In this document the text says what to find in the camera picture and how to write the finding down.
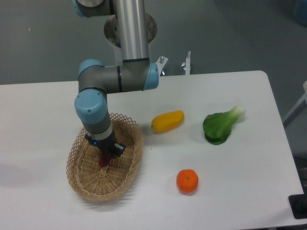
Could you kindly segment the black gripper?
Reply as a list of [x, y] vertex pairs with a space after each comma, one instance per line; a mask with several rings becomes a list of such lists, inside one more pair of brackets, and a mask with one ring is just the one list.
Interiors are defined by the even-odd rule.
[[84, 137], [90, 145], [98, 148], [102, 153], [108, 153], [112, 158], [120, 157], [126, 148], [125, 144], [118, 142], [115, 133], [111, 133], [109, 137], [101, 140], [94, 139], [88, 134]]

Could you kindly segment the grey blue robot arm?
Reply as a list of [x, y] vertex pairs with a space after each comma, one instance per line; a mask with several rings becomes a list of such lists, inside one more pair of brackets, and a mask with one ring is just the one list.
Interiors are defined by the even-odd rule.
[[117, 19], [122, 64], [106, 67], [89, 59], [79, 66], [79, 92], [74, 106], [86, 130], [85, 138], [102, 154], [119, 157], [125, 145], [118, 143], [107, 106], [107, 95], [155, 89], [158, 65], [149, 59], [148, 30], [142, 0], [74, 0], [81, 17], [113, 15]]

